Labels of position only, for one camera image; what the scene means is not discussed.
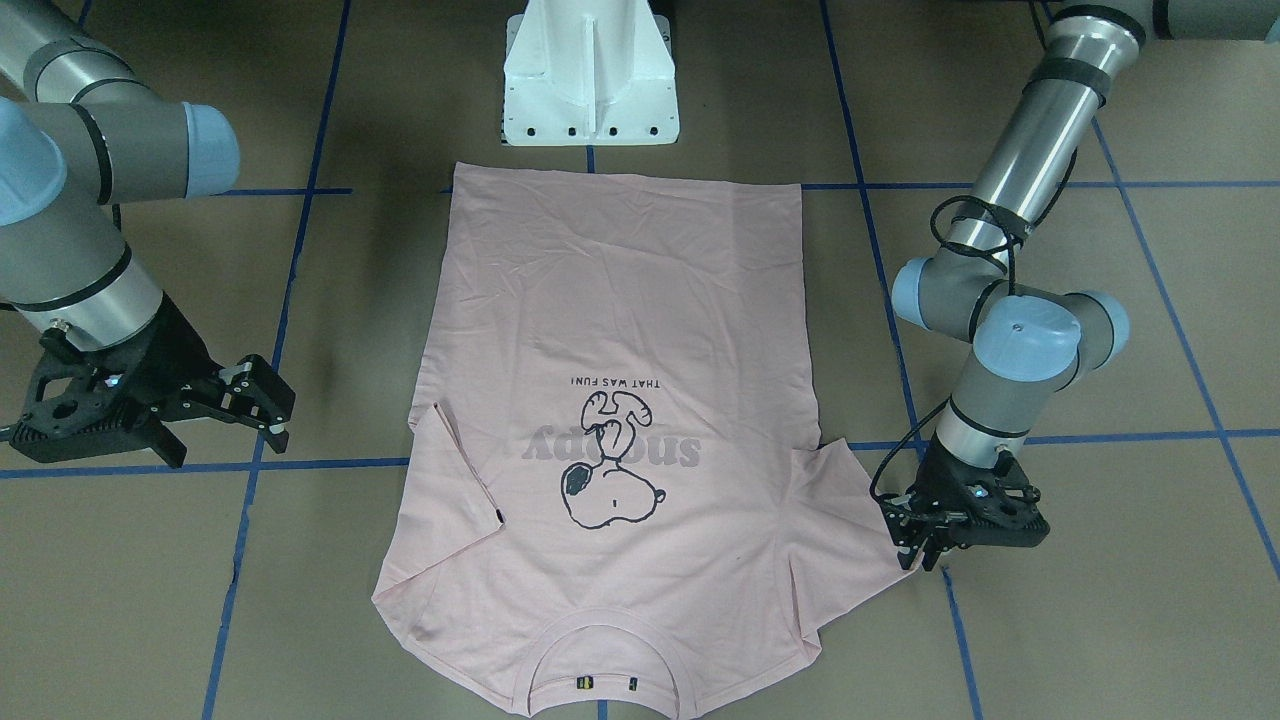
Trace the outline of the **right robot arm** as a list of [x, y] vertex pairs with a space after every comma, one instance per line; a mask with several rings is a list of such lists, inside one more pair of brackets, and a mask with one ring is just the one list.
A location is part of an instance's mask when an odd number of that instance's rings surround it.
[[37, 462], [137, 450], [186, 460], [172, 424], [211, 418], [285, 451], [294, 391], [265, 357], [224, 366], [125, 241], [129, 202], [224, 193], [241, 151], [215, 108], [168, 102], [49, 1], [5, 1], [3, 302], [42, 356], [3, 442]]

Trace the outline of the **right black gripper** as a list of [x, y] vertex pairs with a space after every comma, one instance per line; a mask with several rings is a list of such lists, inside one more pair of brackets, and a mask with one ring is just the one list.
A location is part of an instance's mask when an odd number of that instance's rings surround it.
[[[215, 363], [168, 295], [137, 334], [110, 348], [74, 351], [54, 331], [41, 345], [24, 407], [8, 427], [8, 443], [36, 462], [150, 450], [180, 468], [187, 447], [168, 423], [198, 418], [248, 427], [273, 452], [287, 451], [296, 392], [260, 355]], [[225, 392], [205, 393], [220, 373]]]

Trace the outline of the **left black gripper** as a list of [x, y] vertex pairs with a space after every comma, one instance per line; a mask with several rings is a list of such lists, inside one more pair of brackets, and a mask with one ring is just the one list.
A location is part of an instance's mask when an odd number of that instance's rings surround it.
[[908, 570], [932, 571], [960, 547], [1036, 547], [1050, 534], [1039, 501], [1006, 445], [993, 466], [978, 468], [933, 438], [908, 495], [881, 495], [878, 506]]

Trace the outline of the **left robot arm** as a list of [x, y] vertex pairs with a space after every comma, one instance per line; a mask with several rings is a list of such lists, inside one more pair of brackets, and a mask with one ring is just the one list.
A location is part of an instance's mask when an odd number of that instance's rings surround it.
[[1132, 322], [1112, 296], [1028, 284], [1021, 252], [1075, 167], [1117, 77], [1155, 40], [1277, 41], [1275, 1], [1065, 1], [980, 173], [929, 219], [936, 251], [891, 290], [896, 315], [960, 340], [968, 356], [911, 484], [870, 484], [906, 571], [952, 550], [1034, 547], [1050, 533], [1020, 452], [1050, 397], [1108, 365]]

